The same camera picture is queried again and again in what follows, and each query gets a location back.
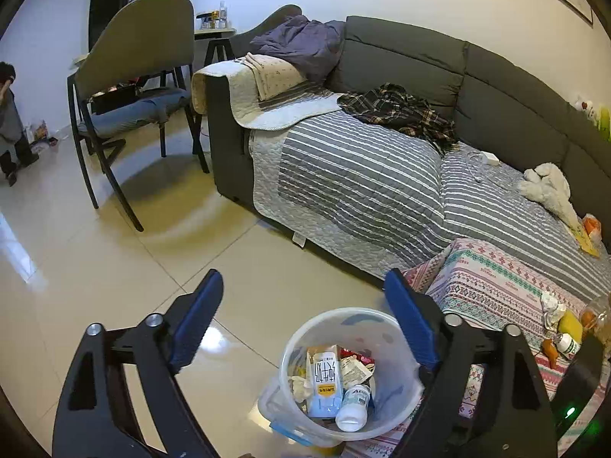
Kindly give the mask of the orange peel wrapper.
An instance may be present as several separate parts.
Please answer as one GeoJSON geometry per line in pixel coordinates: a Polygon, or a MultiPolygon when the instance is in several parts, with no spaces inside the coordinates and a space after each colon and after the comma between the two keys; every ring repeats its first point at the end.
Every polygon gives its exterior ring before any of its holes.
{"type": "Polygon", "coordinates": [[[554,370],[557,366],[557,359],[559,357],[554,341],[550,338],[544,339],[541,343],[541,352],[548,359],[550,368],[554,370]]]}

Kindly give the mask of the yellow sponge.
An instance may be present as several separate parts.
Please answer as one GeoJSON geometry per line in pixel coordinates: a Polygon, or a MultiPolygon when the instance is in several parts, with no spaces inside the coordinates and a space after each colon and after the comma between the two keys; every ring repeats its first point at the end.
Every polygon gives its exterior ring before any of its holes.
{"type": "Polygon", "coordinates": [[[557,330],[561,334],[570,335],[578,344],[582,343],[583,326],[579,318],[572,311],[564,311],[563,317],[558,322],[557,330]]]}

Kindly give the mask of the white tissue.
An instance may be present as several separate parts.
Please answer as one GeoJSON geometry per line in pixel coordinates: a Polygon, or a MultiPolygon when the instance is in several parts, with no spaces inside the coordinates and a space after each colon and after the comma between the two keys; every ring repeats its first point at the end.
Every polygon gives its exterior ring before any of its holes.
{"type": "Polygon", "coordinates": [[[566,305],[556,296],[545,290],[541,293],[541,310],[543,311],[543,324],[545,336],[552,338],[557,333],[559,321],[566,313],[566,305]]]}

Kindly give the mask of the white milk bottle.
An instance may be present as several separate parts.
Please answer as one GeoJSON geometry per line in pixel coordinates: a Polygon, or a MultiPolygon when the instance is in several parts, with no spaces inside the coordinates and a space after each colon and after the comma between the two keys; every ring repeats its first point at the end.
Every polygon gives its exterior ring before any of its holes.
{"type": "Polygon", "coordinates": [[[556,350],[568,360],[573,360],[581,348],[580,343],[567,333],[558,333],[554,337],[554,344],[556,350]]]}
{"type": "Polygon", "coordinates": [[[371,390],[367,385],[354,385],[343,397],[336,414],[336,426],[343,432],[358,432],[365,427],[369,414],[371,390]]]}

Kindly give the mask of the white paper carton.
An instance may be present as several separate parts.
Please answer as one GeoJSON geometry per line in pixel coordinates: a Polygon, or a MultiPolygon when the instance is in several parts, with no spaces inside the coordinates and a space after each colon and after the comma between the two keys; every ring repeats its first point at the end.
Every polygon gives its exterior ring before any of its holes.
{"type": "Polygon", "coordinates": [[[348,390],[354,385],[361,385],[370,379],[375,371],[373,367],[365,367],[361,362],[354,358],[345,358],[341,360],[341,378],[344,390],[348,390]]]}

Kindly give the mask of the white trash bin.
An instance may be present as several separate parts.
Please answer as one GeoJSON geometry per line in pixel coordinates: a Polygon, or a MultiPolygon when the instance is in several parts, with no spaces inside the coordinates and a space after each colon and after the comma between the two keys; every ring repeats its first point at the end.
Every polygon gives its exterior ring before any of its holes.
{"type": "Polygon", "coordinates": [[[422,391],[398,321],[346,307],[317,315],[293,334],[258,410],[288,439],[332,448],[404,423],[422,391]]]}

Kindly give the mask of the red snack bag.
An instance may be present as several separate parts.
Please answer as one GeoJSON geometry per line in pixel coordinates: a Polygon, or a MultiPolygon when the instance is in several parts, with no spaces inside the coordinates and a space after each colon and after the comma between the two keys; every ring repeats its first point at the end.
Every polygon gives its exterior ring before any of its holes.
{"type": "Polygon", "coordinates": [[[343,347],[340,349],[340,355],[342,359],[354,358],[361,362],[362,365],[365,365],[365,367],[373,367],[375,365],[375,360],[371,357],[367,357],[361,353],[355,353],[352,350],[346,350],[346,348],[343,347]]]}

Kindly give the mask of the blue white small carton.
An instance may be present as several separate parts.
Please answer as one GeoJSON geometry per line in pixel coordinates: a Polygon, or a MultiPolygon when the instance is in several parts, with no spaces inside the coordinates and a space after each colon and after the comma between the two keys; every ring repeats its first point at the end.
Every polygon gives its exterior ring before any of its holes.
{"type": "Polygon", "coordinates": [[[336,417],[344,395],[340,350],[336,344],[307,349],[307,380],[312,387],[312,394],[307,397],[307,415],[312,419],[336,417]]]}

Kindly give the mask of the patterned tablecloth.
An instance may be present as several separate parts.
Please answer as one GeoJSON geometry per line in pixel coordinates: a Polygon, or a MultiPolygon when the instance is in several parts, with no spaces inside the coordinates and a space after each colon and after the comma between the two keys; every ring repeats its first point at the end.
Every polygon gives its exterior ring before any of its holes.
{"type": "MultiPolygon", "coordinates": [[[[553,398],[569,362],[560,356],[555,368],[550,368],[549,360],[541,352],[541,343],[552,337],[545,329],[541,294],[544,299],[554,298],[575,316],[587,303],[525,266],[518,258],[479,240],[457,239],[434,258],[402,274],[415,292],[431,296],[444,313],[461,315],[473,327],[500,330],[509,323],[518,325],[534,354],[546,391],[553,398]]],[[[559,457],[576,442],[604,400],[610,370],[605,363],[595,395],[559,439],[559,457]]],[[[472,365],[460,407],[461,416],[473,417],[482,377],[483,366],[472,365]]],[[[341,457],[390,457],[411,419],[412,416],[375,439],[346,445],[341,457]]]]}

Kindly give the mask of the white charger adapter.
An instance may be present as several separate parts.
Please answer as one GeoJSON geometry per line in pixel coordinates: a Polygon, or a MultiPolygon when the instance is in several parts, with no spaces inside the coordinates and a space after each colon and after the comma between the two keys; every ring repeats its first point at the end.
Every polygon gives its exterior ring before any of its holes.
{"type": "Polygon", "coordinates": [[[495,154],[491,152],[482,151],[480,152],[480,155],[482,155],[483,160],[490,166],[499,166],[500,165],[500,160],[495,154]]]}

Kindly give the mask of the white rabbit toy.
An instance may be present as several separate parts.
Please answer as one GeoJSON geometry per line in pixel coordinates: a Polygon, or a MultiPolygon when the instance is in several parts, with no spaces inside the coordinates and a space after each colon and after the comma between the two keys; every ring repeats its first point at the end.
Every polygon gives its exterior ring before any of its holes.
{"type": "Polygon", "coordinates": [[[574,107],[578,112],[583,113],[588,118],[595,115],[595,109],[593,108],[593,102],[591,100],[583,99],[581,96],[577,97],[574,102],[574,107]]]}

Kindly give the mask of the person in background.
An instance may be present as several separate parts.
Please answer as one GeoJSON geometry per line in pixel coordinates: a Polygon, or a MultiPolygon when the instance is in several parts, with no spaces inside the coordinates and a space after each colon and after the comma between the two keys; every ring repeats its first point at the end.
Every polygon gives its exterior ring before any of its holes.
{"type": "Polygon", "coordinates": [[[25,128],[16,108],[11,86],[16,80],[13,64],[1,62],[1,171],[9,186],[16,183],[20,166],[27,168],[39,159],[25,134],[25,128]]]}

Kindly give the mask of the dark grey sofa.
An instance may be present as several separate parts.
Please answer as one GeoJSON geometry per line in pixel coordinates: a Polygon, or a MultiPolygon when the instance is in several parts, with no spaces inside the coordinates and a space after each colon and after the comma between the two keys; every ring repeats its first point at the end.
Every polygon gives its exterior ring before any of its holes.
{"type": "Polygon", "coordinates": [[[457,123],[461,141],[514,169],[557,164],[578,213],[610,219],[610,144],[553,89],[505,58],[434,30],[351,16],[334,92],[392,82],[457,123]]]}

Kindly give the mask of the grey chair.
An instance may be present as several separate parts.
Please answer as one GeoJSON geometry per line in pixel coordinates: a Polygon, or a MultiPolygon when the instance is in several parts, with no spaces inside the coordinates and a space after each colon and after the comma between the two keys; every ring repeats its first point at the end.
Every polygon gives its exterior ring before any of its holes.
{"type": "Polygon", "coordinates": [[[195,58],[195,13],[189,0],[135,0],[121,8],[66,81],[70,127],[92,206],[99,203],[85,155],[94,154],[134,228],[144,227],[124,195],[112,164],[125,147],[124,134],[154,124],[160,155],[167,155],[166,124],[184,112],[192,153],[209,172],[195,120],[185,68],[195,58]]]}

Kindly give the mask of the purple jacket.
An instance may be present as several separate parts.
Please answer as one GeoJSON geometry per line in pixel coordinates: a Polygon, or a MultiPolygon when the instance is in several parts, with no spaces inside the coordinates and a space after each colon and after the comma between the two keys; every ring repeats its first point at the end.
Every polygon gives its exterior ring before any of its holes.
{"type": "Polygon", "coordinates": [[[254,37],[249,51],[283,59],[309,81],[322,84],[341,58],[345,25],[344,21],[322,23],[303,15],[295,16],[254,37]]]}

